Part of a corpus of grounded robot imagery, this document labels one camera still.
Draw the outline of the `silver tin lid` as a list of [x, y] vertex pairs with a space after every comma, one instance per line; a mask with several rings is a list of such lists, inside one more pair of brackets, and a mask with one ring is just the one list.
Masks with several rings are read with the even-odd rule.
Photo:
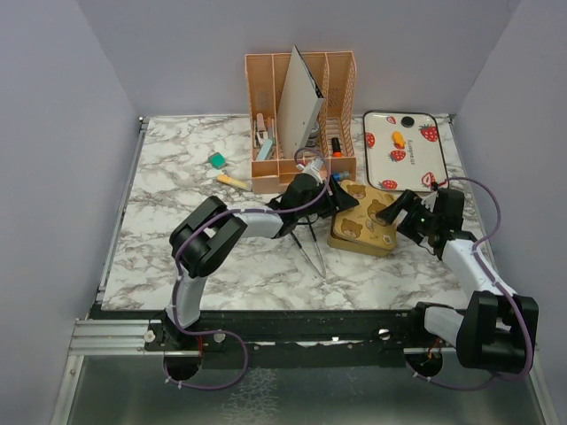
[[391, 205], [395, 198], [390, 193], [371, 186], [344, 180], [340, 186], [359, 201], [354, 209], [340, 212], [333, 217], [330, 234], [357, 243], [390, 244], [387, 238], [396, 239], [396, 227], [383, 225], [376, 215]]

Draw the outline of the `gold metal cookie tin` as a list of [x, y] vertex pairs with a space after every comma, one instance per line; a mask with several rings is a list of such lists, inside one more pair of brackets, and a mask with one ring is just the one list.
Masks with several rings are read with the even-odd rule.
[[358, 254], [369, 255], [373, 257], [386, 257], [388, 256], [396, 247], [396, 240], [387, 238], [390, 244], [366, 244], [357, 243], [350, 240], [343, 239], [331, 233], [327, 238], [327, 244], [329, 247], [342, 250], [350, 251]]

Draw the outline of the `black-tipped metal tongs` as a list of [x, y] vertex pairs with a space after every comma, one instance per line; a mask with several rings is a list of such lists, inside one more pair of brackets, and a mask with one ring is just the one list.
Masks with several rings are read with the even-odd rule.
[[326, 267], [323, 260], [321, 248], [315, 232], [315, 216], [307, 216], [298, 222], [297, 227], [290, 233], [292, 241], [314, 273], [321, 279], [327, 277]]

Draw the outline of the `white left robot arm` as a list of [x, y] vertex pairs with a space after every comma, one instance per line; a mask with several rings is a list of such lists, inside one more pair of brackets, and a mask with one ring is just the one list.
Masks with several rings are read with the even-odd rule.
[[193, 344], [207, 278], [240, 240], [278, 239], [291, 234], [301, 220], [325, 219], [358, 205], [334, 177], [319, 182], [304, 173], [262, 207], [229, 208], [217, 196], [208, 197], [169, 237], [177, 277], [167, 307], [166, 340], [179, 350]]

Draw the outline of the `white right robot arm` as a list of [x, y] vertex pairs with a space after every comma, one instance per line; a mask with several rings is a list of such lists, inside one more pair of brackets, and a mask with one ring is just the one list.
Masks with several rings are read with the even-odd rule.
[[518, 295], [486, 262], [477, 238], [462, 228], [464, 205], [459, 190], [437, 189], [422, 198], [407, 189], [371, 215], [381, 224], [395, 224], [413, 242], [430, 245], [468, 299], [463, 312], [419, 305], [407, 325], [408, 339], [426, 346], [439, 337], [456, 349], [464, 367], [520, 375], [532, 367], [539, 306]]

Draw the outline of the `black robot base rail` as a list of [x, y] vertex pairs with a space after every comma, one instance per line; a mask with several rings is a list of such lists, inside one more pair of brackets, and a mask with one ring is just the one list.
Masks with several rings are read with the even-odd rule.
[[186, 334], [160, 313], [144, 339], [146, 352], [217, 369], [404, 367], [444, 346], [413, 310], [204, 311]]

